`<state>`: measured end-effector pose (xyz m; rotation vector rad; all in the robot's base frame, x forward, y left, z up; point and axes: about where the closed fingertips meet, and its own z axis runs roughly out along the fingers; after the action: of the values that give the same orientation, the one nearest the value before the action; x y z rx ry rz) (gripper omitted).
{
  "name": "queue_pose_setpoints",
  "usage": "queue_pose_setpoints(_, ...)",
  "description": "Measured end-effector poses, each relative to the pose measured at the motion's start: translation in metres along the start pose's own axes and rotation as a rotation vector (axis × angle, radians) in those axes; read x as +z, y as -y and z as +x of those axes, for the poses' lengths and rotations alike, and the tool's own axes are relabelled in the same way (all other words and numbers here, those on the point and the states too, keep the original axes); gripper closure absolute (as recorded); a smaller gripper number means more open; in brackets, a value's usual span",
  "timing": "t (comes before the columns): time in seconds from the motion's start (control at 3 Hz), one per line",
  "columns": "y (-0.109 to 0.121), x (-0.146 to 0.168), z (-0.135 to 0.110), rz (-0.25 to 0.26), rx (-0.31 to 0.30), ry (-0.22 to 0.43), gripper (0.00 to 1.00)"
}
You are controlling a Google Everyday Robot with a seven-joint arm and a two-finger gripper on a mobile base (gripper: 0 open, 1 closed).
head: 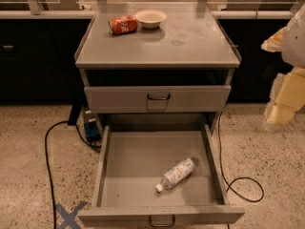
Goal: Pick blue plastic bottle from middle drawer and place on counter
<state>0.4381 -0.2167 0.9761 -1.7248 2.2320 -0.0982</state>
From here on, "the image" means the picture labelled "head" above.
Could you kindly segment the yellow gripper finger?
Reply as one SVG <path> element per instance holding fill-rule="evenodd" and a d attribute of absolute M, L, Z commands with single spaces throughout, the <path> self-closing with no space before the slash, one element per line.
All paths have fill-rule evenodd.
<path fill-rule="evenodd" d="M 305 69 L 293 68 L 289 73 L 279 73 L 270 92 L 265 109 L 268 126 L 285 126 L 305 106 Z"/>
<path fill-rule="evenodd" d="M 277 31 L 262 43 L 261 49 L 266 52 L 281 52 L 285 32 L 286 28 Z"/>

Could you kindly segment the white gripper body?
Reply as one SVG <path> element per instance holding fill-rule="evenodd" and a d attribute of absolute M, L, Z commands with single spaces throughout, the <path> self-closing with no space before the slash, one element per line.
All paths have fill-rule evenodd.
<path fill-rule="evenodd" d="M 293 67 L 305 68 L 305 4 L 286 26 L 281 55 Z"/>

